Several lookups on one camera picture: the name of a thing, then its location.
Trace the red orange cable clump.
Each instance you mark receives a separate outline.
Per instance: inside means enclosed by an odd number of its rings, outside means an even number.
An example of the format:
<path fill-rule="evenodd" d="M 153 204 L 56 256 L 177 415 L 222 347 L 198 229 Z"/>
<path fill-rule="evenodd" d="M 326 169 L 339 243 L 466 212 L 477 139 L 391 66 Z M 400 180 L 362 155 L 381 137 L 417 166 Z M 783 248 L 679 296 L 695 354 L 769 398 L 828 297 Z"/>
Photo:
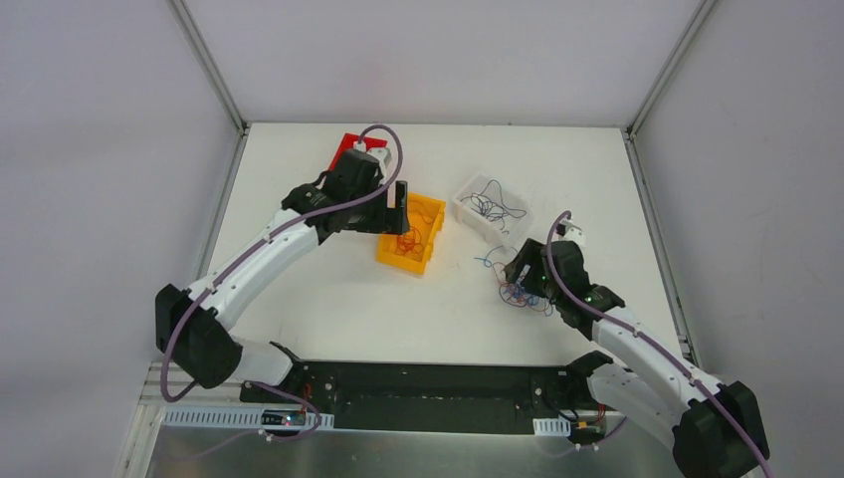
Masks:
<path fill-rule="evenodd" d="M 407 233 L 396 237 L 394 253 L 397 256 L 408 257 L 414 261 L 421 261 L 424 251 L 424 235 L 418 228 L 411 227 Z"/>

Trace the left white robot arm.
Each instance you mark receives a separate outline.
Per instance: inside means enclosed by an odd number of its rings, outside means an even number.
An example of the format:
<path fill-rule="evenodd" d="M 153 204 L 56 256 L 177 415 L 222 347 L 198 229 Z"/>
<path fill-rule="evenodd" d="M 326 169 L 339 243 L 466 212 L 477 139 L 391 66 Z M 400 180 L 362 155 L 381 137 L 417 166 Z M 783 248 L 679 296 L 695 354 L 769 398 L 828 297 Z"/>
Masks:
<path fill-rule="evenodd" d="M 231 331 L 285 269 L 329 236 L 408 232 L 407 184 L 385 174 L 391 160 L 387 147 L 346 149 L 333 168 L 294 188 L 238 254 L 183 289 L 162 288 L 155 297 L 158 348 L 203 388 L 258 381 L 277 401 L 296 400 L 304 377 L 293 369 L 293 354 Z"/>

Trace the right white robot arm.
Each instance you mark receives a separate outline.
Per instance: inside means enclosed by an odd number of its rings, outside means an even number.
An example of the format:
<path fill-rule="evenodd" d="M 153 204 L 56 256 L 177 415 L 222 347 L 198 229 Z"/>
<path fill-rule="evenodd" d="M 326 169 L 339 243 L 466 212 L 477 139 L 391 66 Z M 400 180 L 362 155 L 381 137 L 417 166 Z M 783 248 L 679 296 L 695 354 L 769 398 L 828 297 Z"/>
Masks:
<path fill-rule="evenodd" d="M 686 477 L 743 477 L 755 469 L 772 476 L 755 394 L 669 351 L 617 294 L 590 280 L 576 243 L 528 239 L 503 274 L 609 353 L 566 379 L 570 403 L 597 401 L 621 412 L 662 442 Z"/>

